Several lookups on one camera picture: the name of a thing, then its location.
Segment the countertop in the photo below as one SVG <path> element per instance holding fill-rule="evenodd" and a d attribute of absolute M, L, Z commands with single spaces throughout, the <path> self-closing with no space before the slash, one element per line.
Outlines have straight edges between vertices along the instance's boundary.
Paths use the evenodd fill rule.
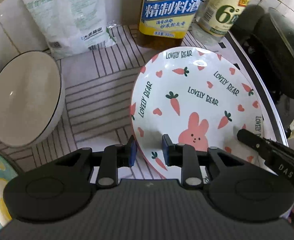
<path fill-rule="evenodd" d="M 66 87 L 66 101 L 57 127 L 43 142 L 34 147 L 12 149 L 0 142 L 0 150 L 25 171 L 39 167 L 78 148 L 102 151 L 112 144 L 125 144 L 132 133 L 128 107 L 140 67 L 159 51 L 141 48 L 135 43 L 137 25 L 111 29 L 117 44 L 100 50 L 58 60 Z M 264 117 L 266 138 L 287 144 L 276 108 L 255 68 L 228 33 L 215 46 L 204 46 L 188 32 L 182 46 L 194 46 L 221 54 L 249 80 L 258 92 Z M 263 166 L 262 159 L 256 165 Z M 95 169 L 91 181 L 95 181 Z M 140 152 L 132 168 L 120 168 L 119 179 L 161 179 L 149 167 Z"/>

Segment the bowl rim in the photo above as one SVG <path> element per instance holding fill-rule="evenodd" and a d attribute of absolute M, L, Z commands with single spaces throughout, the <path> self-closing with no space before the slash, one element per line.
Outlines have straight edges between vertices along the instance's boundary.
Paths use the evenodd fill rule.
<path fill-rule="evenodd" d="M 53 117 L 54 117 L 54 115 L 55 115 L 55 113 L 56 113 L 56 110 L 57 110 L 57 107 L 58 107 L 58 103 L 60 102 L 60 99 L 61 99 L 61 89 L 62 89 L 62 76 L 61 76 L 61 74 L 62 74 L 62 72 L 61 72 L 61 69 L 59 69 L 58 64 L 57 64 L 57 61 L 54 59 L 54 57 L 53 57 L 52 55 L 49 55 L 49 54 L 48 54 L 47 52 L 45 52 L 45 51 L 42 51 L 42 50 L 29 50 L 29 51 L 23 52 L 23 53 L 21 53 L 21 54 L 15 56 L 13 59 L 11 59 L 11 60 L 10 60 L 5 66 L 4 66 L 4 68 L 0 71 L 0 74 L 1 74 L 2 71 L 3 71 L 3 70 L 9 65 L 9 63 L 12 62 L 15 58 L 17 58 L 17 57 L 19 57 L 19 56 L 21 56 L 21 55 L 23 55 L 23 54 L 29 53 L 29 52 L 41 52 L 41 53 L 46 54 L 48 57 L 50 57 L 51 59 L 54 60 L 54 62 L 55 62 L 55 64 L 56 64 L 56 67 L 57 67 L 57 70 L 58 70 L 58 76 L 59 76 L 59 81 L 60 81 L 59 96 L 58 96 L 58 98 L 57 98 L 57 103 L 56 103 L 55 109 L 54 109 L 54 111 L 53 111 L 53 113 L 52 113 L 52 115 L 51 115 L 51 117 L 50 117 L 50 119 L 49 119 L 47 125 L 45 126 L 45 128 L 39 133 L 39 135 L 38 135 L 34 140 L 32 140 L 32 141 L 30 141 L 30 142 L 28 142 L 28 143 L 26 143 L 26 144 L 20 145 L 20 146 L 13 146 L 13 145 L 7 144 L 7 143 L 3 142 L 2 140 L 0 140 L 0 142 L 1 142 L 3 145 L 5 145 L 5 146 L 7 146 L 7 147 L 10 147 L 10 148 L 21 148 L 21 147 L 26 147 L 26 146 L 32 144 L 34 141 L 36 141 L 36 140 L 37 140 L 37 139 L 43 134 L 43 132 L 45 132 L 45 130 L 47 129 L 47 127 L 48 127 L 49 124 L 51 123 L 51 121 L 52 121 L 52 119 L 53 119 Z"/>

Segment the striped mat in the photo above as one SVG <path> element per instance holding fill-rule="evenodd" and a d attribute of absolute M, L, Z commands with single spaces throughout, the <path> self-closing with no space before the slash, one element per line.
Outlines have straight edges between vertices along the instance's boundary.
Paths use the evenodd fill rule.
<path fill-rule="evenodd" d="M 132 134 L 128 107 L 140 66 L 159 51 L 139 47 L 137 25 L 111 29 L 117 44 L 58 60 L 66 86 L 66 101 L 57 127 L 36 146 L 8 148 L 0 142 L 0 151 L 29 171 L 82 147 L 102 151 L 112 144 L 125 144 Z M 240 62 L 229 42 L 209 47 L 199 43 L 190 32 L 182 46 L 194 46 L 218 52 L 239 68 Z M 98 169 L 94 170 L 95 182 Z M 132 168 L 120 168 L 119 179 L 161 179 L 149 167 L 140 152 Z"/>

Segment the black rim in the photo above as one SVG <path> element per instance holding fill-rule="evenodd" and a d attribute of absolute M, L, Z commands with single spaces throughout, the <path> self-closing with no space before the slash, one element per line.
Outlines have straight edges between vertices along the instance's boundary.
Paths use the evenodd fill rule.
<path fill-rule="evenodd" d="M 1 142 L 3 145 L 5 145 L 5 146 L 7 146 L 7 147 L 9 147 L 9 148 L 21 148 L 21 147 L 24 147 L 24 146 L 28 146 L 28 145 L 30 145 L 31 143 L 33 143 L 34 141 L 36 141 L 36 140 L 42 135 L 42 133 L 47 129 L 48 125 L 51 123 L 52 118 L 53 118 L 53 116 L 55 115 L 55 112 L 56 112 L 56 110 L 57 110 L 58 103 L 59 103 L 59 101 L 60 101 L 60 97 L 61 97 L 61 82 L 62 82 L 62 80 L 61 80 L 61 79 L 62 79 L 62 77 L 61 77 L 61 71 L 60 71 L 60 69 L 59 69 L 59 67 L 58 67 L 57 62 L 55 61 L 55 59 L 54 59 L 51 55 L 49 55 L 48 53 L 46 53 L 46 52 L 43 52 L 43 51 L 41 51 L 41 50 L 30 50 L 30 51 L 26 51 L 26 52 L 24 52 L 24 53 L 21 53 L 21 54 L 19 54 L 18 56 L 15 56 L 12 60 L 10 60 L 10 61 L 4 66 L 4 68 L 0 71 L 0 74 L 1 74 L 2 71 L 8 66 L 8 64 L 9 64 L 10 62 L 12 62 L 15 58 L 17 58 L 17 57 L 19 57 L 19 56 L 21 56 L 21 55 L 23 55 L 23 54 L 25 54 L 25 53 L 34 52 L 34 51 L 36 51 L 36 52 L 41 52 L 41 53 L 46 54 L 48 57 L 52 58 L 52 59 L 54 60 L 55 64 L 56 64 L 56 67 L 57 67 L 57 69 L 58 69 L 58 73 L 59 73 L 59 80 L 60 80 L 60 88 L 59 88 L 59 96 L 58 96 L 58 100 L 57 100 L 57 103 L 56 103 L 56 106 L 55 106 L 55 110 L 53 111 L 52 116 L 51 116 L 50 120 L 48 121 L 46 127 L 42 130 L 42 132 L 41 132 L 41 133 L 40 133 L 40 134 L 39 134 L 39 135 L 38 135 L 33 141 L 31 141 L 31 142 L 29 142 L 29 143 L 27 143 L 27 144 L 25 144 L 25 145 L 23 145 L 23 146 L 11 146 L 11 145 L 7 145 L 6 143 L 4 143 L 3 141 L 0 140 L 0 142 Z"/>
<path fill-rule="evenodd" d="M 267 95 L 266 95 L 266 93 L 265 93 L 265 91 L 263 89 L 263 86 L 261 85 L 260 81 L 258 80 L 258 77 L 256 76 L 253 68 L 248 63 L 248 60 L 246 59 L 246 57 L 244 56 L 242 51 L 239 49 L 239 47 L 237 46 L 235 41 L 230 36 L 230 33 L 227 33 L 225 37 L 228 40 L 228 42 L 230 43 L 230 45 L 232 46 L 232 48 L 234 49 L 236 55 L 239 57 L 240 61 L 243 63 L 247 73 L 249 74 L 249 76 L 251 77 L 251 80 L 253 81 L 253 83 L 255 85 L 257 93 L 260 95 L 260 98 L 263 101 L 264 107 L 265 107 L 265 109 L 267 111 L 268 117 L 269 117 L 270 122 L 272 124 L 276 140 L 283 144 L 283 140 L 282 140 L 281 132 L 279 130 L 279 126 L 277 124 L 277 120 L 275 118 L 272 107 L 271 107 L 271 105 L 270 105 L 270 103 L 268 101 Z"/>

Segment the metal screw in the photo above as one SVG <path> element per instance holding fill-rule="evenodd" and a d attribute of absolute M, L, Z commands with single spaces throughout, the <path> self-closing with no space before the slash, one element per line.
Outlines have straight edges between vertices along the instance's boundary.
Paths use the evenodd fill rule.
<path fill-rule="evenodd" d="M 198 186 L 198 185 L 201 184 L 201 179 L 194 178 L 194 177 L 190 177 L 190 178 L 186 179 L 185 182 L 186 182 L 189 186 Z"/>
<path fill-rule="evenodd" d="M 101 186 L 109 186 L 114 183 L 112 178 L 104 177 L 98 180 L 98 184 Z"/>

